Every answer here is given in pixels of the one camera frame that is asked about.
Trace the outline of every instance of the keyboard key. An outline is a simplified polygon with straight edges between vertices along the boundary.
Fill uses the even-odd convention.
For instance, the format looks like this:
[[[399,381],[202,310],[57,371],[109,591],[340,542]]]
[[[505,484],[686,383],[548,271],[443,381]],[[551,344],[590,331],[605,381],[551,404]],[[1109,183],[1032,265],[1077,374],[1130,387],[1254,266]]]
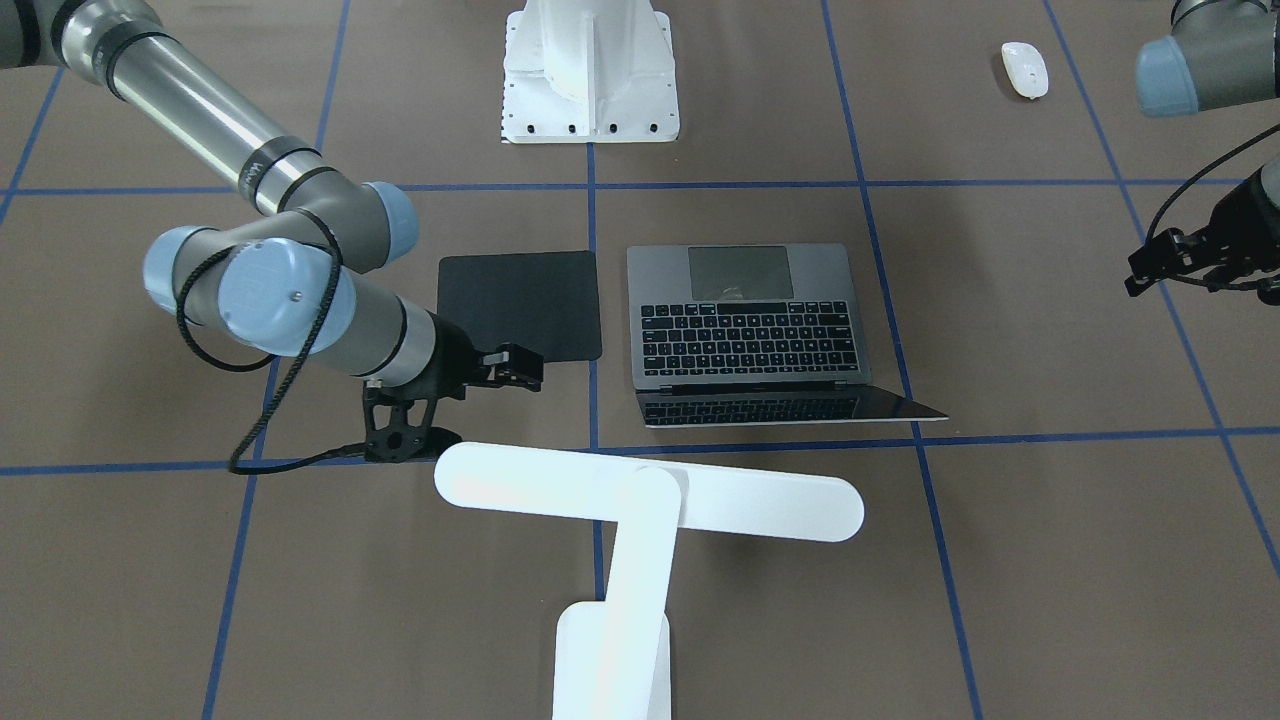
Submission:
[[[759,315],[760,313],[786,313],[785,302],[721,302],[716,306],[721,315]]]

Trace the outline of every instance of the white computer mouse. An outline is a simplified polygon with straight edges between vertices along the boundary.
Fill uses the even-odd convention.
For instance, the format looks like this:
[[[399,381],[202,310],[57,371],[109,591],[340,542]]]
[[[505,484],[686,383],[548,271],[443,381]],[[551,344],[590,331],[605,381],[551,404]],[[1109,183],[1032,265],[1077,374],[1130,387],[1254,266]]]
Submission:
[[[1048,70],[1039,50],[1027,42],[1006,42],[1000,46],[1000,56],[1005,59],[1005,72],[1009,82],[1023,97],[1036,100],[1048,92]]]

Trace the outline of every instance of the gray robot arm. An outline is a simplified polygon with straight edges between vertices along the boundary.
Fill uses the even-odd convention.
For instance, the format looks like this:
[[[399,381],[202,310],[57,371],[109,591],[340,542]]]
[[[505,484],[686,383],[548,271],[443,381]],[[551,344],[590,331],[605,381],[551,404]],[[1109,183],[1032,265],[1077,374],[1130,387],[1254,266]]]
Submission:
[[[1188,115],[1280,95],[1280,35],[1276,32],[1280,13],[1272,12],[1268,4],[1262,0],[1176,0],[1171,22],[1171,35],[1148,42],[1138,54],[1138,102],[1144,114]],[[1222,160],[1277,129],[1280,126]],[[1216,165],[1198,173],[1188,184]],[[1213,208],[1203,228],[1190,233],[1178,228],[1160,234],[1153,231],[1155,224],[1147,242],[1129,256],[1132,274],[1125,287],[1130,296],[1172,278],[1204,286],[1210,292],[1254,290],[1263,302],[1280,305],[1280,275],[1236,282],[1254,273],[1280,269],[1280,159],[1271,160],[1229,192]],[[1202,278],[1189,278],[1190,273],[1204,269],[1208,272]]]
[[[403,416],[415,400],[461,398],[468,384],[540,388],[536,355],[480,352],[461,329],[361,275],[416,243],[403,192],[348,181],[170,37],[142,0],[0,0],[0,68],[32,64],[65,65],[133,105],[264,215],[161,234],[143,263],[160,306],[175,313],[189,286],[184,318],[298,355],[330,290],[333,259],[321,249],[335,247],[344,266],[310,357],[366,380],[366,416],[371,404]]]

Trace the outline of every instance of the blue grid line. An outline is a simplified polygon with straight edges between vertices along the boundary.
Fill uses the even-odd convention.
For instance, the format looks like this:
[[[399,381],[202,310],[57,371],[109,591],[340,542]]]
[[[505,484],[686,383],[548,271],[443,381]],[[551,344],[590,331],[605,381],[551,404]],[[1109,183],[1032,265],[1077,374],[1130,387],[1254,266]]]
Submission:
[[[45,127],[45,118],[49,117],[49,108],[54,104],[54,95],[58,92],[58,86],[61,81],[63,69],[58,68],[54,73],[54,79],[49,81],[49,90],[45,92],[44,102],[40,104],[40,111],[36,113],[36,120],[31,124],[31,133],[27,135],[27,143],[22,146],[22,155],[18,156],[18,164],[13,168],[13,177],[9,178],[9,191],[5,193],[4,200],[0,200],[0,224],[4,224],[4,219],[9,214],[9,205],[13,204],[18,184],[22,182],[22,174],[27,172],[27,163],[36,149],[36,140],[40,137],[40,131]]]
[[[14,190],[13,195],[82,196],[82,195],[228,195],[236,192],[230,187],[32,187]]]
[[[347,38],[347,18],[351,15],[351,0],[342,0],[342,14],[338,15],[338,38],[333,44],[333,58],[329,60],[329,79],[325,82],[324,102],[320,104],[320,123],[316,127],[316,150],[324,150],[325,132],[329,129],[329,110],[333,108],[333,91],[338,86],[338,67],[342,64],[342,46]]]
[[[1124,184],[1176,187],[1185,182],[1178,178],[1142,178],[1124,181]],[[1236,186],[1238,178],[1203,178],[1198,184]],[[616,190],[788,190],[788,188],[829,188],[829,187],[1114,187],[1115,179],[1007,179],[1007,178],[954,178],[954,179],[868,179],[851,181],[780,181],[780,182],[613,182],[595,183],[598,191]],[[489,182],[489,183],[438,183],[438,184],[399,184],[404,192],[520,192],[520,191],[582,191],[586,183],[580,182]],[[234,188],[227,186],[188,186],[188,187],[31,187],[0,188],[4,196],[81,196],[81,195],[228,195]]]
[[[338,79],[338,65],[342,61],[343,37],[347,31],[347,17],[351,10],[351,0],[343,0],[342,15],[338,19],[338,32],[334,40],[333,60],[329,67],[329,79],[325,90],[324,102],[320,106],[320,122],[316,124],[315,149],[324,146],[325,128],[329,124],[329,110],[333,106],[333,91]],[[262,389],[262,410],[266,410],[271,397],[276,392],[276,382],[280,370],[280,359],[271,361],[270,370]],[[253,445],[253,460],[261,461],[266,448],[268,428],[257,436]],[[241,506],[239,525],[236,530],[236,547],[232,550],[232,566],[227,575],[227,592],[223,596],[223,612],[218,621],[218,638],[214,642],[214,659],[209,667],[209,684],[205,688],[205,706],[201,714],[202,720],[212,720],[214,705],[218,701],[218,685],[223,673],[223,660],[227,655],[227,642],[230,634],[232,611],[236,607],[236,591],[239,587],[239,571],[244,560],[244,547],[248,542],[250,520],[253,515],[253,497],[257,493],[257,475],[250,475],[244,482],[244,500]]]
[[[595,143],[586,143],[586,249],[595,252]],[[591,360],[586,364],[588,395],[588,445],[594,452],[600,447],[600,405],[599,405],[599,366]],[[604,527],[599,520],[591,520],[591,568],[595,574],[595,600],[604,600]]]
[[[890,334],[893,338],[893,356],[897,360],[899,375],[902,380],[902,389],[906,397],[911,397],[911,379],[908,374],[906,356],[902,351],[902,337],[897,327],[897,316],[893,311],[893,297],[890,292],[888,273],[884,268],[884,258],[881,252],[879,233],[876,228],[876,217],[872,211],[870,190],[867,184],[867,174],[863,169],[863,158],[858,147],[858,131],[854,126],[854,114],[849,105],[849,91],[845,85],[845,73],[840,64],[840,51],[836,47],[836,31],[831,22],[831,6],[827,0],[822,0],[823,22],[827,26],[827,44],[831,49],[831,61],[836,73],[836,85],[840,88],[840,105],[845,113],[845,128],[849,133],[849,145],[854,155],[854,170],[860,181],[859,190],[863,197],[863,213],[867,215],[867,231],[872,243],[872,252],[876,256],[876,274],[879,277],[881,291],[884,297],[884,313],[888,318]],[[929,519],[933,524],[933,539],[937,544],[938,561],[942,570],[942,583],[946,587],[947,602],[951,607],[951,621],[956,634],[956,647],[960,652],[960,664],[964,670],[965,685],[969,691],[969,706],[974,720],[982,720],[982,696],[978,692],[978,680],[973,670],[973,661],[969,656],[969,642],[964,630],[964,618],[960,611],[960,597],[956,592],[955,578],[951,573],[951,560],[947,555],[946,534],[942,528],[942,518],[938,512],[933,493],[933,477],[929,471],[929,460],[922,445],[920,425],[911,423],[911,445],[915,447],[916,460],[920,465],[920,480],[924,486],[925,500],[929,506]]]
[[[1068,46],[1066,35],[1062,32],[1062,26],[1059,23],[1057,14],[1053,12],[1053,4],[1051,0],[1041,1],[1044,5],[1044,12],[1048,14],[1050,23],[1053,26],[1053,32],[1057,35],[1057,41],[1062,46],[1062,54],[1066,56],[1066,64],[1071,69],[1071,77],[1075,78],[1075,85],[1084,100],[1085,109],[1089,111],[1089,118],[1093,120],[1093,128],[1098,133],[1098,141],[1102,143],[1102,150],[1107,156],[1107,163],[1111,165],[1111,172],[1115,174],[1116,181],[1119,181],[1120,193],[1124,196],[1125,206],[1129,209],[1129,217],[1133,219],[1138,237],[1142,238],[1139,242],[1142,242],[1146,240],[1146,228],[1143,228],[1142,220],[1138,217],[1138,209],[1134,206],[1128,183],[1120,172],[1120,165],[1116,163],[1115,155],[1111,152],[1111,143],[1107,142],[1106,132],[1102,129],[1102,122],[1098,119],[1098,114],[1093,108],[1093,101],[1089,99],[1089,94],[1084,88],[1084,78],[1080,76],[1080,70],[1075,64],[1070,47]],[[1244,477],[1244,470],[1240,468],[1239,459],[1235,456],[1235,447],[1233,447],[1230,434],[1222,424],[1222,418],[1219,414],[1217,404],[1213,402],[1213,395],[1210,392],[1199,360],[1196,359],[1196,351],[1192,347],[1190,337],[1187,334],[1185,327],[1183,327],[1178,307],[1174,304],[1174,297],[1169,292],[1165,283],[1160,284],[1160,293],[1165,300],[1165,307],[1169,310],[1169,316],[1172,319],[1174,327],[1178,331],[1178,338],[1183,345],[1184,352],[1187,354],[1188,363],[1190,363],[1192,372],[1196,375],[1196,382],[1199,384],[1201,395],[1204,397],[1204,405],[1208,407],[1210,416],[1213,419],[1213,427],[1216,428],[1219,438],[1222,442],[1222,450],[1226,452],[1228,461],[1231,465],[1231,471],[1235,474],[1235,482],[1240,488],[1240,495],[1244,496],[1244,502],[1249,509],[1249,514],[1253,516],[1253,524],[1262,539],[1262,546],[1267,552],[1267,557],[1271,560],[1271,568],[1276,577],[1280,578],[1280,555],[1276,552],[1275,542],[1271,539],[1271,532],[1267,529],[1266,520],[1262,518],[1262,511],[1258,509],[1257,501],[1253,497],[1253,489],[1249,487],[1249,480]]]
[[[1280,427],[1258,425],[1226,428],[1225,430],[1235,437],[1271,437],[1280,436]],[[716,445],[649,445],[649,446],[607,446],[607,447],[581,447],[566,448],[572,452],[591,452],[598,455],[700,455],[716,452],[790,452],[809,450],[878,450],[892,447],[952,447],[952,446],[995,446],[995,445],[1036,445],[1036,443],[1071,443],[1071,442],[1123,442],[1143,439],[1179,439],[1179,438],[1216,438],[1220,432],[1216,428],[1185,428],[1185,429],[1151,429],[1151,430],[1114,430],[1097,433],[1041,433],[1041,434],[1010,434],[1010,436],[951,436],[951,437],[922,437],[919,442],[911,438],[881,438],[881,439],[838,439],[838,441],[804,441],[804,442],[763,442],[763,443],[716,443]],[[255,464],[274,465],[276,462],[291,462],[300,457],[253,459],[246,460],[244,465],[252,468]],[[335,457],[325,460],[320,465],[364,465],[360,457]],[[193,460],[182,462],[106,462],[84,465],[15,465],[0,468],[0,478],[23,478],[40,475],[93,475],[111,473],[170,473],[184,470],[220,470],[227,466],[225,460]]]

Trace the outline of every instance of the silver laptop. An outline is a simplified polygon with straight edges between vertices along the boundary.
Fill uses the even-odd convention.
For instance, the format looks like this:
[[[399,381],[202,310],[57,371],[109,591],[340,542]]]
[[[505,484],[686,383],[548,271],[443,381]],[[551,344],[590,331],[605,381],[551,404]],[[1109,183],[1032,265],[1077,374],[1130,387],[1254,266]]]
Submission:
[[[840,243],[630,247],[627,288],[645,425],[947,419],[870,384]]]

